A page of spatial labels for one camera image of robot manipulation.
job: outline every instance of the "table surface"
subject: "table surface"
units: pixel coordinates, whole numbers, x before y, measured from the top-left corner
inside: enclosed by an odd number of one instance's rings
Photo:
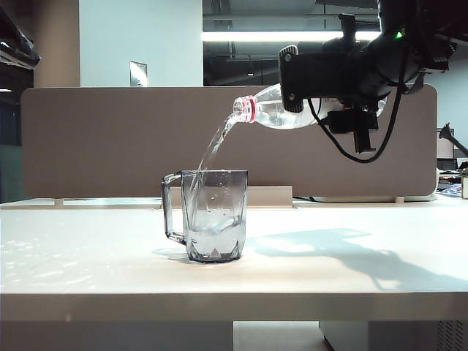
[[[249,209],[243,257],[202,265],[159,209],[3,207],[1,318],[468,320],[467,214],[440,196]]]

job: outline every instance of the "fluorescent light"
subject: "fluorescent light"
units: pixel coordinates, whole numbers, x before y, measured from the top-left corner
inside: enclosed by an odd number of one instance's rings
[[[379,31],[358,31],[357,40],[373,40]],[[204,31],[204,42],[326,42],[343,37],[342,31]]]

